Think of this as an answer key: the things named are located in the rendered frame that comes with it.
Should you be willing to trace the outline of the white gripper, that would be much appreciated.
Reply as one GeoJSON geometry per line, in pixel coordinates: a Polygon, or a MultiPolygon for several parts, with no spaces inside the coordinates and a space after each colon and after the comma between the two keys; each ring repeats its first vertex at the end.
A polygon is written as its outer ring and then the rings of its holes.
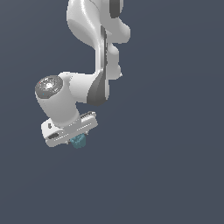
{"type": "Polygon", "coordinates": [[[51,118],[41,124],[43,138],[49,147],[55,147],[58,144],[69,144],[70,139],[79,134],[86,134],[98,125],[96,113],[88,111],[80,115],[75,122],[66,127],[56,127],[51,118]]]}

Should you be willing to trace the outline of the small teal object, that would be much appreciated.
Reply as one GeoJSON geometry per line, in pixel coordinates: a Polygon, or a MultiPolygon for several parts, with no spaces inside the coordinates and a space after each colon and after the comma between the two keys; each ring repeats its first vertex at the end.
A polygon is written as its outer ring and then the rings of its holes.
{"type": "Polygon", "coordinates": [[[75,149],[82,148],[86,145],[86,136],[84,134],[79,134],[70,139],[71,144],[75,149]]]}

